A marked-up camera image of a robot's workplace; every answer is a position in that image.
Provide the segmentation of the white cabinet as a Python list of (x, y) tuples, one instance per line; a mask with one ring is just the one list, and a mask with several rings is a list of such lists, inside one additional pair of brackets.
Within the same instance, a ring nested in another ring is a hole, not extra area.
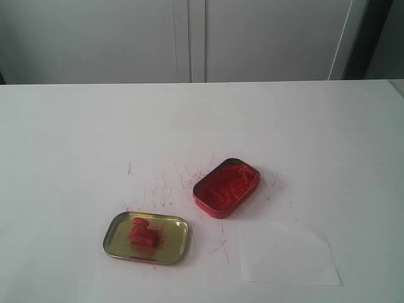
[(8, 84), (339, 80), (366, 1), (2, 1)]

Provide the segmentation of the dark vertical post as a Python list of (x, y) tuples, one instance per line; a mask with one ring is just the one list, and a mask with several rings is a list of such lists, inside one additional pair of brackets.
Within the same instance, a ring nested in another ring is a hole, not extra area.
[(393, 0), (367, 1), (345, 66), (343, 80), (363, 80), (369, 69)]

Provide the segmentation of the red stamp block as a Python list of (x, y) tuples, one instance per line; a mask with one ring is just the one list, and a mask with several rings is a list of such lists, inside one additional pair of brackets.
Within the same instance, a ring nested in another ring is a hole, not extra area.
[(148, 220), (135, 217), (132, 219), (133, 227), (129, 233), (131, 243), (145, 246), (156, 247), (159, 240), (159, 231), (152, 229)]

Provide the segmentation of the red ink pad tin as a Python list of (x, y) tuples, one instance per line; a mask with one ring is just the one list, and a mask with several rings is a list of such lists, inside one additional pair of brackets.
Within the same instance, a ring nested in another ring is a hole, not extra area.
[(260, 180), (253, 166), (228, 158), (194, 185), (193, 198), (209, 216), (224, 219), (255, 192)]

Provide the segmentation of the white paper sheet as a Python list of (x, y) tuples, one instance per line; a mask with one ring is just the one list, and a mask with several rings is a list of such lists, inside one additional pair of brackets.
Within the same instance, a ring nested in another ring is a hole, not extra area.
[(239, 251), (245, 282), (343, 285), (326, 237), (299, 223), (242, 223), (239, 225)]

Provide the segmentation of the gold metal tin lid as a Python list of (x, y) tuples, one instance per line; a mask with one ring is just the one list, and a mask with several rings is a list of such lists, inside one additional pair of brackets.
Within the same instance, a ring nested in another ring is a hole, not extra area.
[[(129, 233), (132, 219), (141, 217), (150, 227), (159, 231), (156, 247), (131, 243)], [(189, 226), (187, 222), (170, 215), (126, 211), (118, 214), (110, 223), (103, 241), (104, 251), (113, 258), (151, 264), (171, 265), (178, 262), (187, 248)]]

